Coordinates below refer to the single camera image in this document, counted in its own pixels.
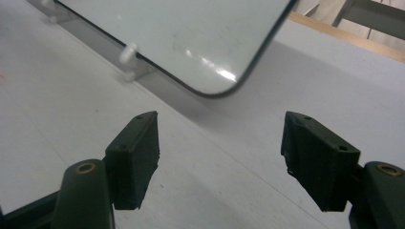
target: white surface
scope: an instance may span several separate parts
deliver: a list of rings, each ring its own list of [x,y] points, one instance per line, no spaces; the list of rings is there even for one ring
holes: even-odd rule
[[[235,86],[289,0],[60,0],[203,94]]]
[[[348,212],[321,213],[287,174],[280,145],[288,110],[362,150],[361,164],[405,167],[403,63],[287,21],[244,86],[209,100],[159,73],[123,83],[43,21],[22,0],[0,2],[5,212],[56,190],[67,165],[102,158],[131,117],[151,110],[160,114],[160,167],[140,211],[117,212],[121,229],[349,228]]]

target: white bracket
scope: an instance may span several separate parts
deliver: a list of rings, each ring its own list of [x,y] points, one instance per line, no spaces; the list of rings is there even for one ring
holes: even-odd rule
[[[65,9],[62,9],[53,0],[41,0],[41,5],[52,12],[49,20],[52,24],[62,23],[74,19],[73,15]]]
[[[129,43],[119,56],[119,62],[131,69],[125,73],[125,80],[128,82],[139,79],[154,70],[145,61],[138,59],[137,53],[137,44]]]

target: mirror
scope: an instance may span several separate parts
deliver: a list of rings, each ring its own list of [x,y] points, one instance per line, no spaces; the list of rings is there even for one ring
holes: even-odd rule
[[[58,0],[194,93],[241,85],[296,0]]]

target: rectangular mirror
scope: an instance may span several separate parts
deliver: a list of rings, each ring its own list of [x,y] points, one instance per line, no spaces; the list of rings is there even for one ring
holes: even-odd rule
[[[58,0],[194,93],[241,85],[296,0]]]

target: wooden surface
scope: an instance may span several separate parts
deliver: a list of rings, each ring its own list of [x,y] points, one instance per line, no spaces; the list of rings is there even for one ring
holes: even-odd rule
[[[329,35],[339,38],[341,40],[347,41],[347,42],[352,43],[363,49],[366,49],[366,50],[369,50],[372,52],[376,52],[376,53],[380,53],[380,54],[386,55],[392,59],[405,63],[405,52],[403,52],[403,51],[395,50],[393,48],[390,48],[388,46],[385,46],[385,45],[379,44],[377,42],[368,40],[366,38],[360,37],[356,34],[348,32],[348,31],[340,30],[338,28],[327,25],[325,23],[317,21],[313,18],[306,17],[306,16],[301,15],[296,12],[291,12],[288,16],[288,19],[292,20],[294,22],[300,23],[304,26],[318,30],[320,32],[329,34]]]

